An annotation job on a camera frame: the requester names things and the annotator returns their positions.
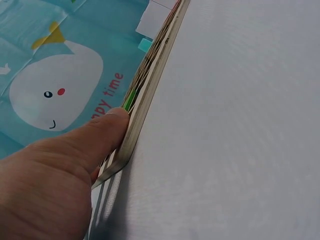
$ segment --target blue sticky tab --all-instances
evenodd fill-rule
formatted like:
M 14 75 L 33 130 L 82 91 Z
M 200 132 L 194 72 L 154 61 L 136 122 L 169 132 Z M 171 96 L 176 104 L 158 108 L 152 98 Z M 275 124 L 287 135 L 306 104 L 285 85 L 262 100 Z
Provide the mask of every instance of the blue sticky tab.
M 140 49 L 146 53 L 149 51 L 151 45 L 152 45 L 152 41 L 150 41 L 146 38 L 143 38 L 138 46 L 138 49 Z

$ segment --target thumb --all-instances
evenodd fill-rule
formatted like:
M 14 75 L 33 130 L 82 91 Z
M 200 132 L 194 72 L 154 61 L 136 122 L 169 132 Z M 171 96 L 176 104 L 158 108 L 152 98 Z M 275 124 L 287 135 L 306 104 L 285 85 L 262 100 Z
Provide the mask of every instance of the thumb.
M 91 174 L 121 144 L 128 123 L 127 112 L 113 108 L 82 127 L 44 140 L 41 145 L 49 152 L 73 159 Z

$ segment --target whale eye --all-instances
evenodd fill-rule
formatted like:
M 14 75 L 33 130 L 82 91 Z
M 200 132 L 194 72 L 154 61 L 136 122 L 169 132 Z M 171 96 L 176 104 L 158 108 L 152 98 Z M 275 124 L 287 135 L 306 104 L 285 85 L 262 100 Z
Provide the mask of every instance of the whale eye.
M 43 95 L 48 99 L 52 98 L 52 96 L 53 96 L 52 92 L 50 92 L 50 91 L 45 91 Z

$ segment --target whale print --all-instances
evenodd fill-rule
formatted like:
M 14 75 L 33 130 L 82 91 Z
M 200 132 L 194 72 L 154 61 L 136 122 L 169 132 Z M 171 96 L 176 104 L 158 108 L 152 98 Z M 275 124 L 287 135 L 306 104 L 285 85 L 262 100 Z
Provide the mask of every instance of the whale print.
M 13 79 L 9 98 L 14 112 L 29 125 L 63 131 L 92 96 L 103 72 L 103 60 L 94 50 L 66 40 L 57 22 L 49 30 L 51 34 L 36 40 L 31 48 L 61 43 L 73 54 L 53 55 L 27 65 Z M 5 68 L 0 70 L 6 73 L 8 65 Z

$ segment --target yellow whale tail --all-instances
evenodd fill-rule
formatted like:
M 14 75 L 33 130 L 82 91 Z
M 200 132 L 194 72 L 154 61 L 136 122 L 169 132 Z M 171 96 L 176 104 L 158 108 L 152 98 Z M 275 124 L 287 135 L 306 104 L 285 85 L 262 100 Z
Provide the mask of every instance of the yellow whale tail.
M 49 30 L 50 30 L 50 35 L 37 39 L 32 44 L 31 49 L 33 49 L 33 50 L 37 49 L 41 45 L 44 45 L 44 44 L 64 43 L 65 42 L 65 38 L 62 35 L 60 28 L 59 28 L 59 24 L 56 21 L 51 23 Z

